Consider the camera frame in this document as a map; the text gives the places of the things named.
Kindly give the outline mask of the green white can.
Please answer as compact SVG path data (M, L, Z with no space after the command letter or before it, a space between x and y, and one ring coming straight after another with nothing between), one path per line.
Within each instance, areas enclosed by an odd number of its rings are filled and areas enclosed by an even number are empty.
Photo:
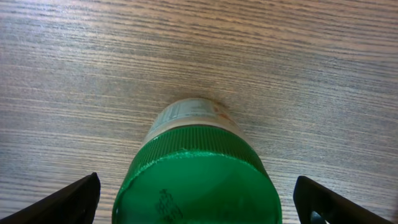
M279 195L219 104L186 98L147 133L117 194L113 223L280 223Z

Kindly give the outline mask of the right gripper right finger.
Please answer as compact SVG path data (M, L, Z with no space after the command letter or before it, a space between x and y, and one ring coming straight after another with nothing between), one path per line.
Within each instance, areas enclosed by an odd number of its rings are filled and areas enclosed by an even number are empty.
M301 224L392 224L303 175L297 178L293 199Z

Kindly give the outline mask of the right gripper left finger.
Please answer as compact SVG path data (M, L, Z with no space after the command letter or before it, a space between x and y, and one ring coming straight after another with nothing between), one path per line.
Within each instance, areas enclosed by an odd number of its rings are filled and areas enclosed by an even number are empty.
M1 224L92 224L100 189L100 180L94 172L1 219Z

